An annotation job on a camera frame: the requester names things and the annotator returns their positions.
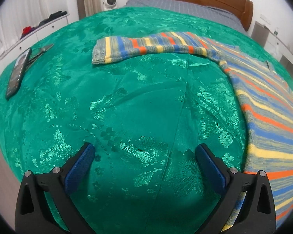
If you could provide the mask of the green satin bedspread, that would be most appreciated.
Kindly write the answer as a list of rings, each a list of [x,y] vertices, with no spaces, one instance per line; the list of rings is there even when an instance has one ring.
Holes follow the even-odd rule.
[[[14,175],[61,166],[85,142],[96,155],[72,201],[97,233],[194,233],[217,195],[195,157],[206,144],[245,173],[248,128],[232,82],[203,56],[153,53],[94,65],[108,36],[192,32],[269,62],[293,91],[293,80],[248,36],[194,16],[153,7],[102,12],[34,45],[54,46],[6,91],[15,62],[0,76],[0,149]]]

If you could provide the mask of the white bedside shelf unit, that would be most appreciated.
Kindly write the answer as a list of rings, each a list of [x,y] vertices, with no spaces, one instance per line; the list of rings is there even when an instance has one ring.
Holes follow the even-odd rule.
[[[282,64],[293,78],[293,53],[276,35],[256,21],[251,38]]]

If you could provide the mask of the white drawer cabinet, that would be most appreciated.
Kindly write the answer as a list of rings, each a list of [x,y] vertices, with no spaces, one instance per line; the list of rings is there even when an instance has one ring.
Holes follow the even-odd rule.
[[[35,31],[23,37],[21,40],[11,46],[6,52],[0,56],[0,75],[5,70],[6,66],[13,62],[25,50],[32,47],[38,41],[54,33],[55,31],[67,26],[69,14],[64,14],[61,17],[54,19],[37,28]]]

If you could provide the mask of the grey striped mattress sheet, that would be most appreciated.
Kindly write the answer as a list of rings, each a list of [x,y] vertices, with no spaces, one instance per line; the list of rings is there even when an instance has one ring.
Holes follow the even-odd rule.
[[[155,7],[181,14],[188,14],[197,18],[223,24],[240,33],[247,34],[247,31],[243,28],[241,22],[234,14],[212,6],[203,6],[177,0],[128,0],[125,6]]]

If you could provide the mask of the red and dark clothes pile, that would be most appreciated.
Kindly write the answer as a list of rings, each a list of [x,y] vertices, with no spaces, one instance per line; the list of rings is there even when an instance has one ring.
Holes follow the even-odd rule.
[[[22,29],[21,39],[43,25],[60,18],[61,16],[67,15],[67,11],[57,11],[49,15],[48,18],[42,20],[36,27],[28,26]]]

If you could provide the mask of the striped knitted sweater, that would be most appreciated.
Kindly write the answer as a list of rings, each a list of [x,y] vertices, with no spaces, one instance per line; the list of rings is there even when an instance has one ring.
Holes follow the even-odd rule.
[[[247,121],[245,173],[253,175],[265,169],[275,202],[276,225],[280,227],[293,212],[293,91],[286,81],[271,63],[192,32],[138,38],[108,36],[97,41],[92,63],[110,64],[153,53],[203,56],[229,76]]]

